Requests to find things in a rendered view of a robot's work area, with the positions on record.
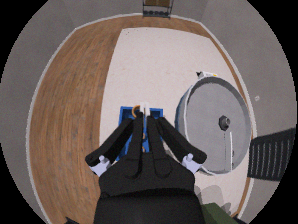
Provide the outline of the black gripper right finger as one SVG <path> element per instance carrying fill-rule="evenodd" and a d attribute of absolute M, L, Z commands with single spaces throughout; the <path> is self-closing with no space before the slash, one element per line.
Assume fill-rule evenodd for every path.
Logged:
<path fill-rule="evenodd" d="M 154 118 L 149 102 L 145 102 L 145 111 L 149 152 L 152 151 L 155 175 L 160 179 L 166 179 L 171 172 L 160 136 L 184 167 L 193 174 L 198 172 L 207 159 L 206 153 L 192 146 L 167 119 Z"/>

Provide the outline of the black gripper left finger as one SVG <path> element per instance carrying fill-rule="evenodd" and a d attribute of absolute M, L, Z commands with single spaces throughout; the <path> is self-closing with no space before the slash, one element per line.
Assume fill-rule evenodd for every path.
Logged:
<path fill-rule="evenodd" d="M 140 111 L 136 112 L 136 120 L 130 117 L 125 118 L 98 149 L 85 157 L 86 163 L 93 173 L 100 177 L 100 175 L 114 163 L 132 134 L 126 159 L 123 164 L 123 173 L 125 178 L 129 180 L 136 179 L 139 175 L 140 151 L 142 152 L 143 147 L 143 132 L 144 102 L 140 102 Z"/>

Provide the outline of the blue shallow tray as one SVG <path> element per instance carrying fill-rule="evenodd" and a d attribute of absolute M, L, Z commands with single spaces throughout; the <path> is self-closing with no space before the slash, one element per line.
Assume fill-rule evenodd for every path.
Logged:
<path fill-rule="evenodd" d="M 130 117 L 130 118 L 134 119 L 133 116 L 132 116 L 132 108 L 133 107 L 124 107 L 124 106 L 121 106 L 121 108 L 120 108 L 120 116 L 119 116 L 119 124 L 121 124 L 125 118 Z M 163 117 L 163 109 L 150 108 L 150 110 L 152 111 L 154 118 L 158 119 L 158 117 Z M 134 111 L 134 115 L 136 115 L 136 112 L 137 111 L 140 111 L 140 109 L 135 110 Z M 144 116 L 144 132 L 143 133 L 145 134 L 145 138 L 143 139 L 143 147 L 145 149 L 144 152 L 149 152 L 148 138 L 147 138 L 146 127 L 145 127 L 145 116 Z M 122 158 L 124 155 L 127 154 L 128 144 L 129 144 L 129 142 L 131 142 L 131 137 L 132 137 L 132 135 L 130 136 L 130 138 L 126 142 L 126 145 L 123 147 L 123 149 L 121 150 L 120 154 L 116 158 L 116 161 L 119 160 L 120 158 Z"/>

